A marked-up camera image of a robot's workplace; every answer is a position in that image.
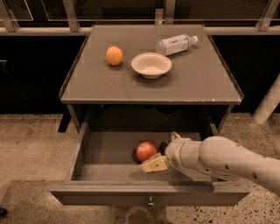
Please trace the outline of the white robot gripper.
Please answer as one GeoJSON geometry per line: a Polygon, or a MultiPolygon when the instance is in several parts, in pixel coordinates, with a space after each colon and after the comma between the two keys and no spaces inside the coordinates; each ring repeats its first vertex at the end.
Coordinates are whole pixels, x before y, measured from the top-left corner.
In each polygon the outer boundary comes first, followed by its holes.
{"type": "Polygon", "coordinates": [[[165,149],[165,156],[157,153],[141,163],[139,169],[145,173],[161,172],[167,170],[170,164],[179,171],[202,171],[204,165],[200,160],[200,146],[201,141],[181,138],[180,134],[173,131],[171,133],[171,142],[165,149]]]}

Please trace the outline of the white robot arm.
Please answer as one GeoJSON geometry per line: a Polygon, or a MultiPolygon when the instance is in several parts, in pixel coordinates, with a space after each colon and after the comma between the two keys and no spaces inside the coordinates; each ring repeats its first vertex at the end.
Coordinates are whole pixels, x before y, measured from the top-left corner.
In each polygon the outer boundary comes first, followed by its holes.
{"type": "Polygon", "coordinates": [[[244,178],[280,194],[280,160],[254,153],[222,136],[193,141],[172,132],[164,154],[158,153],[139,165],[142,172],[161,172],[170,167],[190,178],[194,171],[226,181],[244,178]]]}

